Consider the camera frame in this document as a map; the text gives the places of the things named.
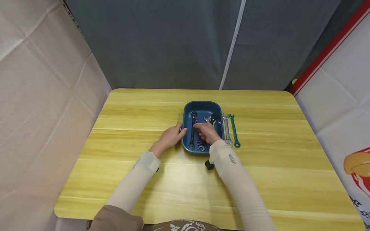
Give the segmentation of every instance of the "black object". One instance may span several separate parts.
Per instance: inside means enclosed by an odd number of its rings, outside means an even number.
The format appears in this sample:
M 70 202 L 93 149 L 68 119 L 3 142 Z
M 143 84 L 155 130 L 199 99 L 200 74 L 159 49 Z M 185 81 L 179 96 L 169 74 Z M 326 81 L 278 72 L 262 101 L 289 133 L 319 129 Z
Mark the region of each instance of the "black object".
M 207 161 L 204 163 L 204 165 L 206 166 L 206 168 L 207 168 L 208 170 L 212 170 L 212 169 L 214 169 L 214 168 L 215 168 L 215 165 L 214 165 L 214 164 L 211 164 L 211 163 L 209 162 L 209 160 L 207 160 Z
M 217 118 L 217 115 L 216 114 L 212 114 L 209 122 L 213 125 L 213 123 L 215 122 L 216 118 Z

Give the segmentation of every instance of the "wooden table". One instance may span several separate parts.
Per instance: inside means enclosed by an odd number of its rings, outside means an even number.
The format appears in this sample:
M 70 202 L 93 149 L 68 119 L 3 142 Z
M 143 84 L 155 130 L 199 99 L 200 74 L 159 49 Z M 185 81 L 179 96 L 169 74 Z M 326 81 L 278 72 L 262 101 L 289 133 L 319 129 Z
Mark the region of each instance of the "wooden table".
M 55 214 L 93 219 L 141 153 L 163 130 L 182 121 L 189 101 L 214 101 L 224 113 L 235 114 L 242 146 L 234 150 L 277 230 L 363 230 L 295 98 L 284 91 L 113 90 L 60 193 Z M 243 229 L 217 172 L 206 170 L 206 159 L 188 154 L 181 143 L 169 149 L 133 214 L 148 224 L 189 219 Z

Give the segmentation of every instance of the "wrist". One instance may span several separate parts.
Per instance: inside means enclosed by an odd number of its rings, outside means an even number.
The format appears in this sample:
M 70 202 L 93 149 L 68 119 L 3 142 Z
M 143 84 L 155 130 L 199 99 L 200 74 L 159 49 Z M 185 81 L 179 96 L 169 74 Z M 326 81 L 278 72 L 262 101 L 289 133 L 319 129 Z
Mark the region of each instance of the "wrist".
M 211 141 L 211 143 L 210 143 L 210 145 L 216 143 L 219 140 L 222 140 L 222 138 L 220 136 L 217 136 L 217 137 L 213 138 L 212 141 Z
M 148 151 L 152 152 L 154 156 L 159 159 L 165 150 L 166 148 L 164 145 L 162 145 L 159 141 L 156 141 Z

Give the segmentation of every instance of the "beige arm sleeve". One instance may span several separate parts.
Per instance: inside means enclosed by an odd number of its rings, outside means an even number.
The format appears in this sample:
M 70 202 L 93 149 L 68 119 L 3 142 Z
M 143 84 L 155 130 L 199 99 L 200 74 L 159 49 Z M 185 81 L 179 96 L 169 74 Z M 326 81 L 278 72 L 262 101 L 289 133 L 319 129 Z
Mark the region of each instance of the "beige arm sleeve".
M 108 199 L 107 205 L 131 213 L 137 199 L 158 170 L 160 163 L 160 160 L 152 152 L 144 152 L 132 170 L 118 184 Z
M 209 150 L 209 161 L 234 198 L 245 231 L 276 230 L 249 174 L 225 141 L 218 140 Z

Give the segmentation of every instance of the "hand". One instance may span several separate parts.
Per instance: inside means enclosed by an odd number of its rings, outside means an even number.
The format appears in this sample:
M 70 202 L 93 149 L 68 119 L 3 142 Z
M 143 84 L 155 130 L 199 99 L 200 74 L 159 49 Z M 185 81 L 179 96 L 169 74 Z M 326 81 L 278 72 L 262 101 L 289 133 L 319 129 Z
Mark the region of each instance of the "hand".
M 152 145 L 149 151 L 154 153 L 154 155 L 159 159 L 165 150 L 177 144 L 177 142 L 185 136 L 187 128 L 180 131 L 181 126 L 182 123 L 178 122 L 176 126 L 169 127 L 162 133 L 159 140 Z
M 210 145 L 221 140 L 221 137 L 217 134 L 211 123 L 196 123 L 194 124 L 194 128 L 198 129 L 201 139 Z

